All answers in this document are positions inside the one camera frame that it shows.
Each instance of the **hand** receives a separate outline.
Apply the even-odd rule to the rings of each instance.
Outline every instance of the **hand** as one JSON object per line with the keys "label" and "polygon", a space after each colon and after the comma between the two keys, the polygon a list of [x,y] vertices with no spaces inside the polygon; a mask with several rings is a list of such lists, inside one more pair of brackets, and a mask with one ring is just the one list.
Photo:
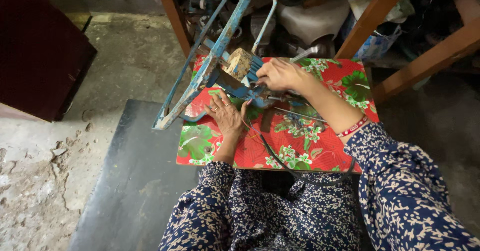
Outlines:
{"label": "hand", "polygon": [[316,82],[314,76],[296,64],[273,58],[257,71],[258,85],[266,85],[271,90],[293,89],[302,92],[306,84]]}
{"label": "hand", "polygon": [[207,105],[203,105],[203,108],[210,115],[218,125],[220,132],[222,133],[224,140],[237,141],[243,130],[243,117],[247,111],[247,101],[245,101],[241,107],[241,113],[238,112],[235,105],[230,101],[230,98],[220,89],[220,96],[213,95],[210,100],[209,108]]}

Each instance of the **black cable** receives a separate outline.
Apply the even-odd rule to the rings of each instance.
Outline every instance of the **black cable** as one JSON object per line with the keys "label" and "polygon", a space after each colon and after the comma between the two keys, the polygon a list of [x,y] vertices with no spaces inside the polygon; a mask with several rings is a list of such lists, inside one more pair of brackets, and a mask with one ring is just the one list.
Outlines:
{"label": "black cable", "polygon": [[352,173],[353,167],[355,166],[355,158],[352,157],[352,162],[350,164],[350,168],[348,168],[347,172],[345,172],[338,180],[331,181],[331,182],[328,182],[328,183],[317,183],[317,182],[314,182],[314,181],[310,181],[309,179],[300,176],[298,173],[293,171],[293,169],[287,167],[283,162],[281,162],[278,159],[278,157],[275,155],[275,153],[272,151],[272,149],[270,148],[270,145],[268,145],[265,138],[260,133],[259,133],[259,135],[260,135],[261,140],[265,144],[265,148],[267,149],[268,154],[273,156],[273,158],[275,158],[275,160],[277,162],[279,162],[280,165],[283,168],[285,168],[288,172],[290,172],[290,174],[292,174],[296,179],[299,179],[300,181],[303,181],[303,182],[306,182],[306,183],[309,183],[309,184],[313,184],[315,186],[321,186],[321,187],[323,187],[323,186],[334,186],[337,183],[341,183]]}

